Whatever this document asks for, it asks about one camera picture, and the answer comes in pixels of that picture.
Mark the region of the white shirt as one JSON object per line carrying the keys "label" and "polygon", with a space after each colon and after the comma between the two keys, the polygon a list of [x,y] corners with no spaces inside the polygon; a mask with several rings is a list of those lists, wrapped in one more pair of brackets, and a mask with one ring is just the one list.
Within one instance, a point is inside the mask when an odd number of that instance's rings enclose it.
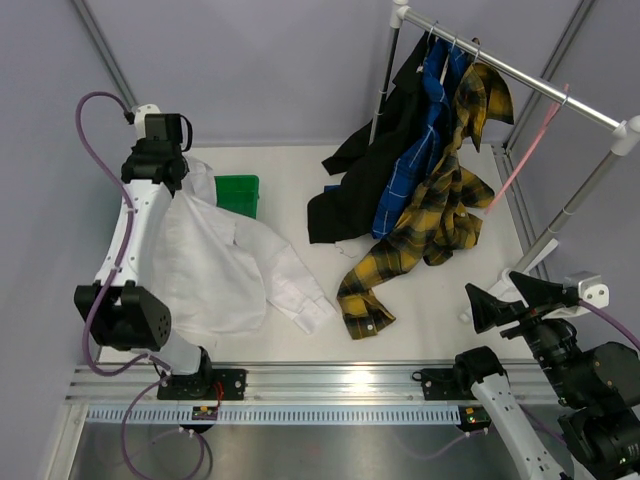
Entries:
{"label": "white shirt", "polygon": [[205,335],[258,330],[275,307],[313,334],[337,312],[292,245],[265,224],[219,205],[214,172],[190,157],[163,219],[152,293],[174,328]]}

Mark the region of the pink hanger with metal hook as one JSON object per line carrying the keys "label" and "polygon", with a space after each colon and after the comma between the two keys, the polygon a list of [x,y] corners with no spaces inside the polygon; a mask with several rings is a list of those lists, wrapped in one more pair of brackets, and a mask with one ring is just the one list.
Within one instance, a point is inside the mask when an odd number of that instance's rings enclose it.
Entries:
{"label": "pink hanger with metal hook", "polygon": [[494,196],[492,202],[484,210],[485,214],[489,214],[496,207],[496,205],[501,201],[501,199],[506,195],[507,191],[509,190],[511,185],[515,182],[515,180],[517,179],[523,167],[526,165],[526,163],[529,161],[529,159],[537,149],[542,138],[545,136],[546,132],[548,131],[550,123],[556,117],[556,115],[561,110],[561,108],[567,103],[569,94],[570,94],[569,83],[564,84],[563,93],[564,93],[564,98],[562,99],[562,101],[560,103],[554,103],[553,105],[550,105],[549,108],[547,109],[543,122],[541,123],[536,136],[532,140],[531,144],[529,145],[525,153],[522,155],[519,163],[513,169],[510,176],[503,183],[499,192]]}

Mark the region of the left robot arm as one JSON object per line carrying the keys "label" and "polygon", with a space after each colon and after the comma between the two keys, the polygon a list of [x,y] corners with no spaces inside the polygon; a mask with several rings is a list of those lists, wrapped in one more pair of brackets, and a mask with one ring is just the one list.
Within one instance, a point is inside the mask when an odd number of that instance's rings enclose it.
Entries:
{"label": "left robot arm", "polygon": [[85,322],[82,349],[94,373],[116,374],[97,365],[92,343],[156,363],[168,373],[169,383],[202,399],[215,384],[208,354],[173,331],[168,306],[150,290],[160,227],[186,173],[177,143],[136,142],[116,182],[122,203],[104,263],[92,284],[76,288],[74,303]]}

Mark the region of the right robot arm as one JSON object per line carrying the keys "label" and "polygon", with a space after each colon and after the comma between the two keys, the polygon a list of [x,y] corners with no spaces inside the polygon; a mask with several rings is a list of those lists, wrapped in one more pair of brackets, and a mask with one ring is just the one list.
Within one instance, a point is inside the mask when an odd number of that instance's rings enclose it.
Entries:
{"label": "right robot arm", "polygon": [[[562,437],[573,459],[591,479],[639,476],[639,350],[607,342],[583,351],[577,330],[557,311],[585,308],[606,314],[587,300],[580,284],[552,283],[512,272],[521,297],[501,300],[473,284],[465,287],[473,326],[484,333],[501,327],[502,337],[521,337],[531,350],[561,406]],[[458,354],[452,383],[462,396],[474,397],[489,414],[518,474],[523,479],[565,479],[521,406],[514,399],[506,370],[488,347]]]}

